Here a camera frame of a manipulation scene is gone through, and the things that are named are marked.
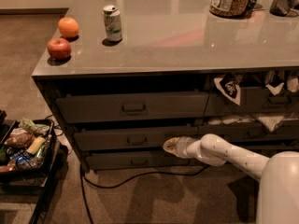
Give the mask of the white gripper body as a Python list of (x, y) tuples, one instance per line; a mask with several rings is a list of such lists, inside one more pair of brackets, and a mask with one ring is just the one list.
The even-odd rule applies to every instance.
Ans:
[(177, 152), (182, 159), (199, 159), (201, 142), (190, 137), (180, 137), (177, 143)]

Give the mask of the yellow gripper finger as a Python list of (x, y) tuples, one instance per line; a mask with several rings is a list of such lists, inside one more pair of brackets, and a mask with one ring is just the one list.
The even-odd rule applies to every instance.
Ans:
[(173, 137), (166, 140), (163, 144), (163, 149), (176, 157), (179, 156), (179, 138)]

